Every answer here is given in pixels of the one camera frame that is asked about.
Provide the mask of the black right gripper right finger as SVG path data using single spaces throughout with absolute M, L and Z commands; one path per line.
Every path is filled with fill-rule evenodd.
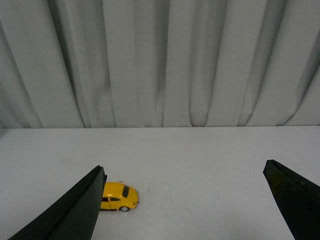
M 296 240 L 320 238 L 320 187 L 283 164 L 267 160 L 263 174 Z

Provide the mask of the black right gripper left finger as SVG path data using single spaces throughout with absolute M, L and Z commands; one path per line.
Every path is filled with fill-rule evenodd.
M 11 240 L 90 240 L 98 219 L 107 175 L 92 169 Z

